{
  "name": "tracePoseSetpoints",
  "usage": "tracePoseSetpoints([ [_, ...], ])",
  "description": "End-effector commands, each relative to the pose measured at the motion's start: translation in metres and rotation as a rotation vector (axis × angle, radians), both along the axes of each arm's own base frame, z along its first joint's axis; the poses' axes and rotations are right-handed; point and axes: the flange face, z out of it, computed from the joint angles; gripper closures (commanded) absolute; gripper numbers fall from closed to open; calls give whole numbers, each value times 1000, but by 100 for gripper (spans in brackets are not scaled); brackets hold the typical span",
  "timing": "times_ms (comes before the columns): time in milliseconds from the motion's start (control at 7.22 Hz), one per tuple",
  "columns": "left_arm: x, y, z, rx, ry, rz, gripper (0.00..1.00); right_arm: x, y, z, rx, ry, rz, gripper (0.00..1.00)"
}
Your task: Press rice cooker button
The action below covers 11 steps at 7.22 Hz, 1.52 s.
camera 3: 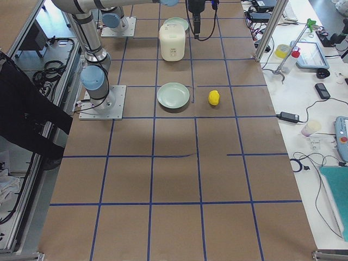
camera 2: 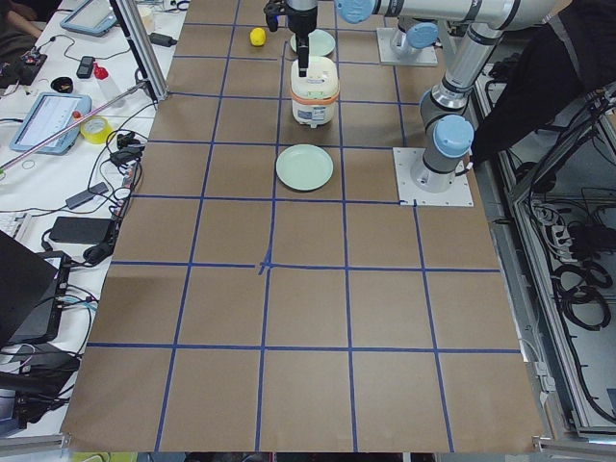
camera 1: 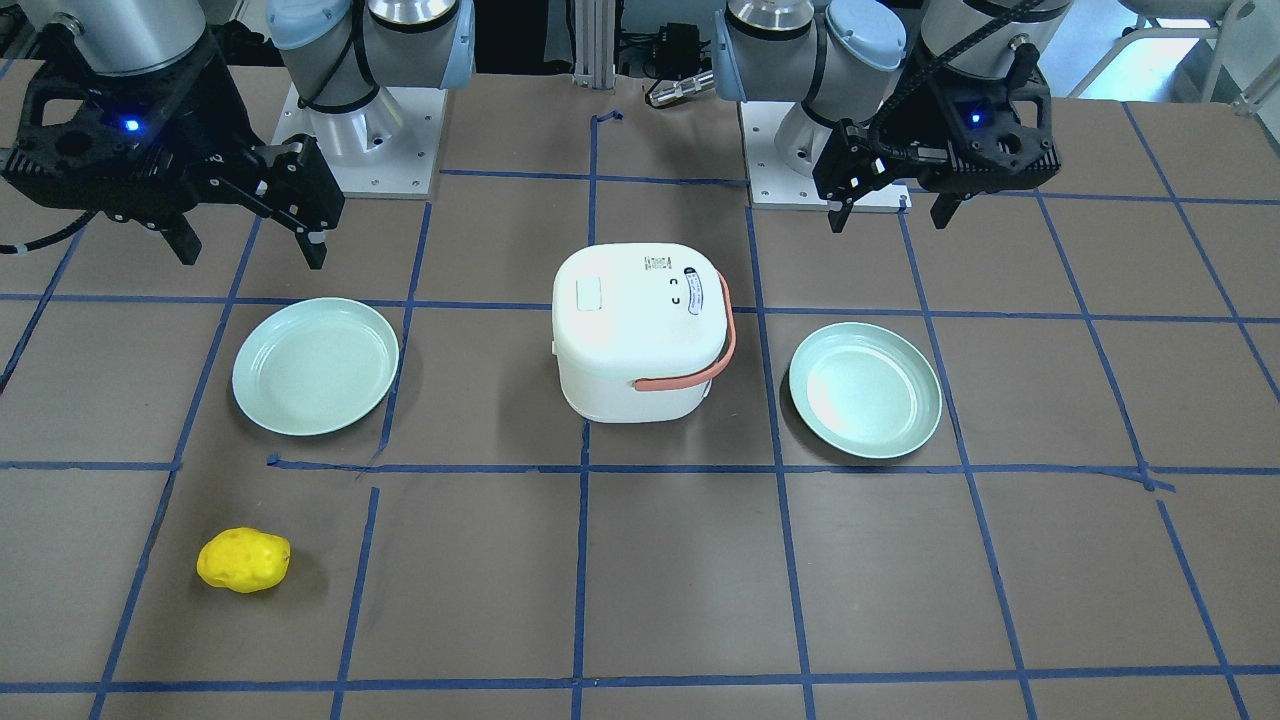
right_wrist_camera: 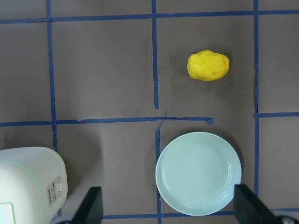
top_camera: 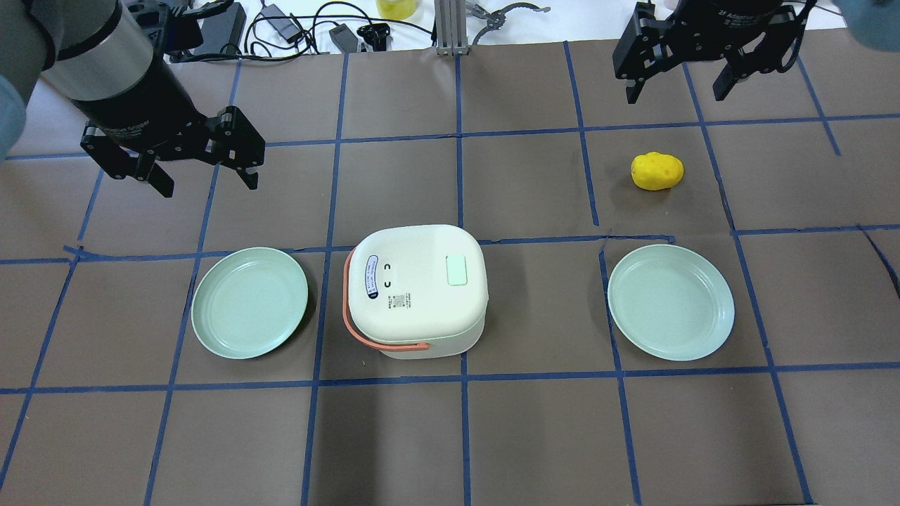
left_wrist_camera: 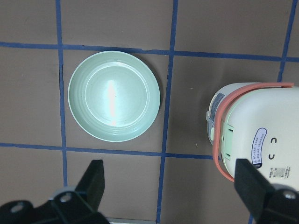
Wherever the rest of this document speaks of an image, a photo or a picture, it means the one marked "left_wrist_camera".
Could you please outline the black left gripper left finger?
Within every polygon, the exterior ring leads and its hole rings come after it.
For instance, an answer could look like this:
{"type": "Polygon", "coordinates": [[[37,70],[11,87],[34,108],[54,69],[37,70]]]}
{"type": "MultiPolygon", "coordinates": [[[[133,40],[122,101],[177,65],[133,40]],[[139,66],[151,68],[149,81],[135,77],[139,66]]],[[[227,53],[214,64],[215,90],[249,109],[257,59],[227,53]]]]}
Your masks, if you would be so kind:
{"type": "Polygon", "coordinates": [[[77,192],[93,209],[98,210],[104,194],[103,160],[92,160],[75,187],[77,192]]]}

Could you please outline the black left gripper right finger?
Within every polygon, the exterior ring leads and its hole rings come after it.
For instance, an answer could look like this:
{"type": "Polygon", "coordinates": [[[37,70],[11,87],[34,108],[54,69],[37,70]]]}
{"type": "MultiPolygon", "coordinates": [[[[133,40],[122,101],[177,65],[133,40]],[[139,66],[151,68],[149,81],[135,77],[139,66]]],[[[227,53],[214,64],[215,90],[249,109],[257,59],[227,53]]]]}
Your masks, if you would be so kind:
{"type": "Polygon", "coordinates": [[[247,159],[237,159],[234,187],[253,216],[261,216],[275,188],[247,159]]]}

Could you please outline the green plate near left arm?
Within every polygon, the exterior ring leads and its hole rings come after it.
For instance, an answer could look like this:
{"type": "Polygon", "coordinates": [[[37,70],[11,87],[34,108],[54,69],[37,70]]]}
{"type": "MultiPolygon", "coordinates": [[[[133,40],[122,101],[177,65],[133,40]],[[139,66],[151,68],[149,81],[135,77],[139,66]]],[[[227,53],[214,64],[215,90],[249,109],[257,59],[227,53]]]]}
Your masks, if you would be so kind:
{"type": "Polygon", "coordinates": [[[86,58],[74,70],[68,105],[77,124],[89,135],[124,142],[139,137],[154,123],[160,88],[139,58],[104,51],[86,58]]]}

